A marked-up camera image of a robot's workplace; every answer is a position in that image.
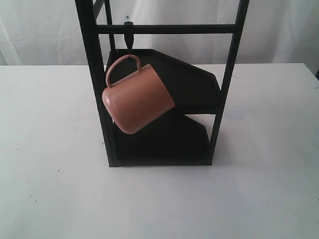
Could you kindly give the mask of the pink enamel mug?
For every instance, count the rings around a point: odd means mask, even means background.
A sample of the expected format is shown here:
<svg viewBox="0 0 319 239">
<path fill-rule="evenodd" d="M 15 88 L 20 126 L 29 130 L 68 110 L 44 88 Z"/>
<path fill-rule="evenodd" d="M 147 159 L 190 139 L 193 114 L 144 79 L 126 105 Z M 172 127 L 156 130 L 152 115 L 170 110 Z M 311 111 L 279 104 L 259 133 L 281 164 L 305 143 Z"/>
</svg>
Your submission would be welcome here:
<svg viewBox="0 0 319 239">
<path fill-rule="evenodd" d="M 122 61 L 133 58 L 137 70 L 114 84 L 110 83 L 113 70 Z M 175 103 L 151 64 L 141 66 L 136 55 L 128 54 L 117 59 L 107 70 L 103 90 L 104 106 L 126 134 L 134 134 L 175 107 Z"/>
</svg>

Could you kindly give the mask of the black metal shelf rack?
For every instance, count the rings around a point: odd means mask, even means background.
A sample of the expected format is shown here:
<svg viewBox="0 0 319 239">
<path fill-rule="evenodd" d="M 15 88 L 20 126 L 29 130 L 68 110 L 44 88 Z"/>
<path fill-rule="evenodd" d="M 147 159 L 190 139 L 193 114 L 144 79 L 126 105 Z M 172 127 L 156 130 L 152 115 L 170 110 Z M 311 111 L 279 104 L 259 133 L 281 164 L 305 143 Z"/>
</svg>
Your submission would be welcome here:
<svg viewBox="0 0 319 239">
<path fill-rule="evenodd" d="M 214 74 L 154 49 L 128 51 L 124 24 L 112 23 L 109 1 L 75 4 L 110 167 L 211 165 L 249 2 L 239 2 L 234 24 L 134 24 L 134 36 L 232 34 L 221 85 Z M 107 70 L 127 54 L 138 56 L 143 65 L 151 64 L 175 102 L 172 110 L 132 135 L 118 128 L 102 102 Z"/>
</svg>

